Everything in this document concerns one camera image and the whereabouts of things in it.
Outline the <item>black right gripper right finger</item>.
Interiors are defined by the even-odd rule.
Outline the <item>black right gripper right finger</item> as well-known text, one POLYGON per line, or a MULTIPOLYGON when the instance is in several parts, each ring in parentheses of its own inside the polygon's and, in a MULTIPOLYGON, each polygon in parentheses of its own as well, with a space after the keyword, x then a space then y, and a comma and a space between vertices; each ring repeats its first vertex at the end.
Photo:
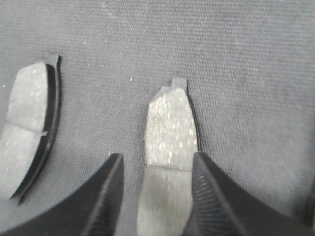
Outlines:
POLYGON ((186 236, 313 236, 314 229, 273 210, 234 182, 205 153, 193 156, 192 213, 186 236))

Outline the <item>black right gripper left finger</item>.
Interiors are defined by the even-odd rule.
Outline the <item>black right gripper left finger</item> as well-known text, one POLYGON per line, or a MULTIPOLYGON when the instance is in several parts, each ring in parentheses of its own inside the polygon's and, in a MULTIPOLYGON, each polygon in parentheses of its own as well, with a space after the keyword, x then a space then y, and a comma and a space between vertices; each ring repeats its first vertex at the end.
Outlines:
POLYGON ((113 236, 124 191, 124 157, 113 153, 75 192, 3 236, 113 236))

